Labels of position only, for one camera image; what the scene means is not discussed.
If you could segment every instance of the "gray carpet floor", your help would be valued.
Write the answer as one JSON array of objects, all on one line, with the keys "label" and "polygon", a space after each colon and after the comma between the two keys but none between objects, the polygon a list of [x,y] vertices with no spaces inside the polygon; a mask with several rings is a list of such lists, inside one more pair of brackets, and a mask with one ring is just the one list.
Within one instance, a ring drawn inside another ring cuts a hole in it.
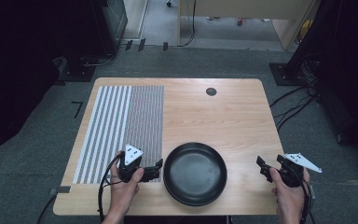
[{"label": "gray carpet floor", "polygon": [[[171,7],[167,7],[165,1],[148,1],[141,32],[141,38],[146,39],[146,44],[162,45],[168,42],[170,46],[177,45],[177,5],[177,0],[172,1]],[[185,44],[191,37],[193,20],[184,16],[181,23],[181,42]],[[283,51],[272,21],[246,18],[243,25],[239,26],[237,18],[208,21],[205,17],[195,17],[194,26],[195,39],[188,48]],[[294,52],[296,48],[297,44],[293,44],[288,50]]]},{"label": "gray carpet floor", "polygon": [[[269,63],[287,63],[287,51],[193,49],[146,46],[120,49],[117,57],[97,67],[90,83],[53,86],[19,134],[0,147],[0,223],[36,223],[50,199],[49,190],[61,184],[85,105],[98,77],[259,78],[268,101],[294,87],[275,85]],[[299,91],[271,108],[273,115],[296,106],[306,95]],[[280,131],[287,153],[301,152],[324,172],[311,172],[316,223],[358,223],[358,147],[336,142],[332,123],[318,101],[286,122]],[[277,223],[275,216],[235,216],[234,223]],[[48,209],[44,223],[98,223],[98,217],[59,217]]]}]

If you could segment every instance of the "cable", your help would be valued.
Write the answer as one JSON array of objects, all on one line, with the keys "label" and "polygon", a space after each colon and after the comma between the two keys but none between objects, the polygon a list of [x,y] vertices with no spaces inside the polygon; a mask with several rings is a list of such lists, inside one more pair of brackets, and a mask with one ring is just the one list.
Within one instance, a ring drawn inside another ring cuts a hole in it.
[{"label": "cable", "polygon": [[[118,47],[122,48],[127,46],[127,44],[121,44]],[[162,47],[162,45],[144,45],[145,47]],[[177,46],[177,45],[169,45],[170,48],[181,48],[181,46]]]},{"label": "cable", "polygon": [[194,0],[194,6],[193,6],[193,26],[192,26],[192,32],[191,32],[191,37],[188,39],[187,43],[185,43],[184,45],[178,45],[177,47],[185,47],[187,45],[189,45],[193,40],[194,40],[194,37],[196,35],[196,28],[194,26],[194,17],[196,15],[196,3],[197,3],[197,0]]},{"label": "cable", "polygon": [[110,55],[110,58],[104,62],[104,63],[83,63],[83,66],[102,66],[102,65],[106,65],[107,63],[109,63],[110,61],[112,61],[112,59],[115,57],[115,54]]},{"label": "cable", "polygon": [[311,210],[312,207],[313,207],[313,201],[315,199],[315,195],[314,195],[314,192],[313,192],[313,189],[312,189],[312,185],[307,182],[305,179],[303,179],[304,182],[307,184],[307,187],[308,187],[308,190],[310,191],[310,204],[309,204],[309,209]]},{"label": "cable", "polygon": [[113,8],[109,5],[109,1],[106,1],[107,6],[109,7],[110,11],[112,12],[113,16],[116,17],[116,21],[118,23],[120,23],[120,18],[118,17],[118,15],[115,13],[115,11],[113,10]]},{"label": "cable", "polygon": [[108,186],[111,186],[111,185],[115,185],[115,184],[119,184],[119,183],[122,183],[123,181],[118,181],[118,182],[115,182],[115,183],[108,183],[108,184],[105,184],[103,187],[108,187]]},{"label": "cable", "polygon": [[306,96],[306,97],[302,98],[302,99],[298,102],[298,104],[297,104],[295,107],[290,108],[290,109],[287,110],[285,113],[282,113],[282,114],[280,114],[280,115],[274,116],[274,118],[277,118],[277,117],[279,117],[279,116],[282,116],[281,119],[277,122],[276,126],[278,126],[278,125],[282,122],[282,120],[284,119],[284,117],[286,117],[286,115],[289,114],[289,112],[291,112],[291,111],[293,111],[293,110],[295,110],[295,109],[297,109],[297,108],[303,106],[303,105],[301,105],[301,102],[302,102],[303,100],[309,98],[309,97],[310,97],[310,96]]},{"label": "cable", "polygon": [[43,208],[42,212],[39,215],[39,219],[37,220],[37,224],[39,224],[42,221],[43,216],[46,213],[46,210],[48,209],[48,206],[57,198],[57,194],[54,194],[53,197],[50,198],[50,200],[48,200],[48,203],[45,205],[45,207]]},{"label": "cable", "polygon": [[116,155],[113,158],[113,160],[109,163],[109,165],[107,166],[107,168],[105,170],[105,173],[103,174],[103,179],[101,180],[100,188],[98,189],[98,212],[100,213],[101,222],[103,222],[103,220],[104,220],[104,215],[103,215],[103,188],[108,186],[108,185],[104,186],[103,183],[104,183],[104,180],[107,177],[107,174],[110,171],[110,168],[115,163],[115,161],[118,160],[123,155],[123,153],[124,152],[121,152],[120,154]]},{"label": "cable", "polygon": [[316,222],[315,222],[315,218],[313,217],[312,212],[311,212],[311,211],[309,211],[309,212],[308,212],[308,214],[310,215],[310,220],[312,220],[312,223],[313,223],[313,224],[316,224]]},{"label": "cable", "polygon": [[284,121],[282,121],[282,123],[277,127],[277,131],[279,132],[279,130],[281,129],[281,127],[283,126],[283,124],[289,120],[290,118],[294,117],[296,114],[298,114],[301,110],[303,110],[307,105],[310,104],[310,102],[312,102],[312,100],[314,99],[314,97],[311,97],[299,110],[296,111],[296,113],[292,114],[291,116],[289,116],[287,119],[285,119]]},{"label": "cable", "polygon": [[302,87],[298,87],[297,89],[295,90],[292,90],[292,91],[289,91],[287,93],[285,93],[283,96],[279,97],[278,99],[276,99],[272,104],[269,105],[269,107],[272,107],[274,105],[276,105],[278,102],[280,102],[281,99],[283,99],[284,97],[286,96],[289,96],[293,93],[295,93],[296,91],[299,91],[299,90],[302,90],[302,89],[306,89],[308,86],[302,86]]}]

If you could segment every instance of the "black frying pan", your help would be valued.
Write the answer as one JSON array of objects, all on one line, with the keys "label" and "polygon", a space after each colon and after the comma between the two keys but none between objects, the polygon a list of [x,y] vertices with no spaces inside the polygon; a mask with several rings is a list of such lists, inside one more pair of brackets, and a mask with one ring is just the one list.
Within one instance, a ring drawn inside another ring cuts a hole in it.
[{"label": "black frying pan", "polygon": [[202,206],[213,202],[227,182],[223,158],[202,143],[186,143],[174,149],[164,165],[164,184],[180,203]]}]

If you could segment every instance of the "black and white stripes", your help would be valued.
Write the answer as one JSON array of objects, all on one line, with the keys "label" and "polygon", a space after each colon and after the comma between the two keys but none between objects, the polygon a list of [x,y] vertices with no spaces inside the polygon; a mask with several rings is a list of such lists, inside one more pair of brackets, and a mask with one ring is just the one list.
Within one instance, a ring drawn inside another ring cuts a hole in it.
[{"label": "black and white stripes", "polygon": [[162,86],[101,86],[89,120],[74,183],[97,184],[126,144],[143,152],[141,166],[161,157]]}]

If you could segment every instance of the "human hand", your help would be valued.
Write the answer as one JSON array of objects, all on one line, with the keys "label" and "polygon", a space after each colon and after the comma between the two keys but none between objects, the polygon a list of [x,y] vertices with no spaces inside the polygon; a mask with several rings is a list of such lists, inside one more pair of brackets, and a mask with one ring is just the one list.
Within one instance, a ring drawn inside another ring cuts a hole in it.
[{"label": "human hand", "polygon": [[[301,187],[287,187],[275,168],[269,168],[269,173],[276,186],[271,191],[278,197],[277,215],[280,218],[280,223],[298,224],[304,206],[304,190]],[[304,168],[304,180],[310,182],[310,174],[306,168]]]},{"label": "human hand", "polygon": [[144,175],[144,168],[139,168],[133,175],[131,180],[128,183],[120,182],[118,178],[118,169],[117,169],[118,160],[110,168],[111,174],[111,199],[109,211],[103,220],[103,223],[118,224],[120,223],[124,216],[130,210],[132,199],[136,193],[139,191],[138,183],[141,181],[142,176]]}]

